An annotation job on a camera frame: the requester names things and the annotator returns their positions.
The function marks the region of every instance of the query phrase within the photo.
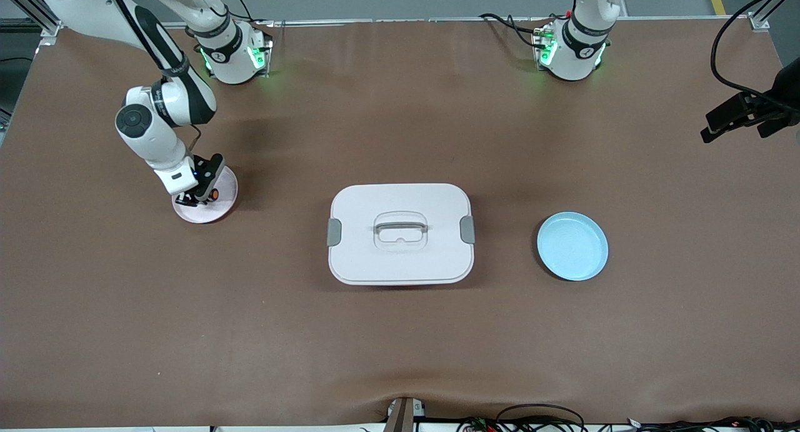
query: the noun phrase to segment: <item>light blue plate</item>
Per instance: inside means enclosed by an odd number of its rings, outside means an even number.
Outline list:
[[[608,241],[600,226],[575,212],[552,215],[539,228],[536,247],[545,266],[568,281],[600,274],[608,261]]]

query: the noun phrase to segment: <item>black clamp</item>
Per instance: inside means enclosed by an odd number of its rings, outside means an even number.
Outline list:
[[[200,156],[194,158],[194,178],[197,179],[197,186],[186,192],[177,195],[175,203],[186,205],[187,207],[197,207],[200,204],[207,204],[209,199],[216,201],[212,192],[217,178],[225,168],[225,158],[222,154],[214,154],[211,159],[204,159]]]
[[[778,71],[772,88],[764,93],[775,101],[800,111],[800,59]],[[708,127],[700,132],[703,143],[711,143],[736,128],[758,124],[758,135],[767,138],[782,128],[800,123],[800,113],[763,97],[739,92],[706,114]]]

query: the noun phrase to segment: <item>lid handle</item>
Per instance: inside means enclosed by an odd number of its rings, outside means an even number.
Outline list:
[[[375,233],[388,229],[419,229],[420,232],[427,232],[428,225],[415,221],[395,221],[391,223],[375,224]]]

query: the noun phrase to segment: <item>table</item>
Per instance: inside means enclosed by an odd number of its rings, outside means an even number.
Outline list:
[[[497,24],[278,30],[269,78],[211,82],[195,152],[226,156],[240,201],[208,225],[175,216],[114,130],[126,90],[158,78],[148,57],[63,31],[0,151],[0,426],[357,423],[401,395],[431,416],[548,401],[593,423],[797,418],[800,148],[701,142],[733,93],[708,68],[721,24],[620,22],[576,83]],[[778,68],[737,21],[720,70],[764,89]],[[337,282],[332,198],[400,182],[467,192],[472,273]],[[563,210],[608,236],[591,281],[534,256]]]

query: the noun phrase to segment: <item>gray side clip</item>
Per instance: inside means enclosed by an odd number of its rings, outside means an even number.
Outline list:
[[[342,221],[336,218],[328,220],[328,247],[333,247],[342,242]]]
[[[475,244],[475,222],[472,216],[464,216],[458,224],[461,227],[461,241],[466,244]]]

